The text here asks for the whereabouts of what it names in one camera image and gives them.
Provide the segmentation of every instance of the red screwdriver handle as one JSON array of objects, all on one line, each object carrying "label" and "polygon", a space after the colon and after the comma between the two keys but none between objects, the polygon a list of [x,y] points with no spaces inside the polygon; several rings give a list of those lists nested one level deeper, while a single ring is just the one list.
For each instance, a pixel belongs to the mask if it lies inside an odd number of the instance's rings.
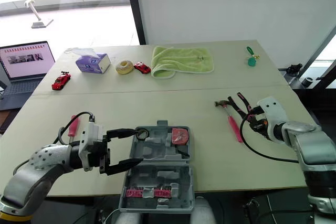
[{"label": "red screwdriver handle", "polygon": [[68,136],[76,136],[76,131],[77,131],[78,124],[79,124],[79,118],[76,118],[76,119],[70,124]]},{"label": "red screwdriver handle", "polygon": [[229,124],[231,125],[231,128],[234,131],[234,133],[235,133],[235,135],[237,137],[238,142],[242,143],[243,140],[242,140],[242,137],[240,136],[239,128],[238,128],[238,125],[237,125],[236,121],[230,115],[227,118],[229,119]]}]

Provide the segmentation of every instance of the red toy car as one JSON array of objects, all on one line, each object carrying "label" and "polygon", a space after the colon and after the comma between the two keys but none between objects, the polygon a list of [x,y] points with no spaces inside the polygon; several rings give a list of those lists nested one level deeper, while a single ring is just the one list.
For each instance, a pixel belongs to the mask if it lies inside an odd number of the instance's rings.
[{"label": "red toy car", "polygon": [[138,62],[136,64],[134,64],[134,68],[138,69],[140,72],[142,72],[143,74],[147,74],[151,72],[150,67],[146,66],[144,63],[142,62]]},{"label": "red toy car", "polygon": [[54,84],[51,85],[53,90],[61,90],[64,85],[70,80],[71,74],[69,72],[61,72],[62,74],[57,77]]}]

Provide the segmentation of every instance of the tissue box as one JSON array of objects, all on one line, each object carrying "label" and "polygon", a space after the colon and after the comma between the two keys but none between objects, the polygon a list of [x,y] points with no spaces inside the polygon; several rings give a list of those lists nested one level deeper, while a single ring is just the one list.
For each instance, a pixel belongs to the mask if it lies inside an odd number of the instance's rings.
[{"label": "tissue box", "polygon": [[90,55],[83,55],[76,60],[76,65],[82,72],[104,73],[111,64],[107,54],[97,53],[98,58]]}]

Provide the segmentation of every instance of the green towel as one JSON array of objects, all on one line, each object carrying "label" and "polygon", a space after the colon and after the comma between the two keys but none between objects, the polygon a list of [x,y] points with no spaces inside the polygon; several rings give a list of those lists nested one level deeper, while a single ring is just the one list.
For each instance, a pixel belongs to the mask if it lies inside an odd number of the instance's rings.
[{"label": "green towel", "polygon": [[165,48],[157,46],[153,51],[152,77],[168,79],[176,72],[210,73],[214,60],[205,48]]}]

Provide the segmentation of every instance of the keychain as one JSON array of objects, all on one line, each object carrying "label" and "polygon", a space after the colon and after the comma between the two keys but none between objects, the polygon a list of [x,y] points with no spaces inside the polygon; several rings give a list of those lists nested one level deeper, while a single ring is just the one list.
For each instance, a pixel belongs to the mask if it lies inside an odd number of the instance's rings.
[{"label": "keychain", "polygon": [[251,57],[248,58],[247,64],[251,67],[254,67],[257,63],[257,59],[260,58],[259,55],[255,55],[252,48],[246,47],[247,51],[251,54]]}]

